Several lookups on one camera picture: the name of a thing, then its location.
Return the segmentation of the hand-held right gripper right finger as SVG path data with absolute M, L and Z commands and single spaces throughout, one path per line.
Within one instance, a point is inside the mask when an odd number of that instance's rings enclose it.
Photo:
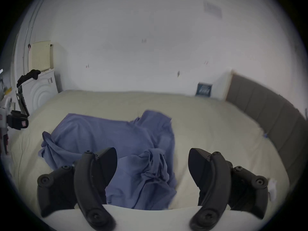
M 191 218 L 190 229 L 209 231 L 222 217 L 227 205 L 262 220 L 268 205 L 268 180 L 242 166 L 233 167 L 220 152 L 191 148 L 188 169 L 199 188 L 200 210 Z

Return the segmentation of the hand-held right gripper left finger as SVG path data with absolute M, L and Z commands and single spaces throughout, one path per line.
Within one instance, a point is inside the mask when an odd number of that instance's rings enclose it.
M 37 179 L 37 198 L 43 218 L 78 204 L 88 224 L 96 231 L 112 231 L 116 222 L 103 207 L 106 187 L 117 169 L 117 152 L 107 148 L 86 151 L 72 165 L 64 165 Z

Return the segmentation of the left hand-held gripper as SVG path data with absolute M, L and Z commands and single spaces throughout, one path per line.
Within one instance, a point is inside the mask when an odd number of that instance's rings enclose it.
M 29 125 L 26 115 L 17 110 L 10 110 L 12 98 L 6 98 L 4 107 L 0 107 L 0 141 L 1 152 L 7 154 L 8 127 L 16 130 L 25 129 Z

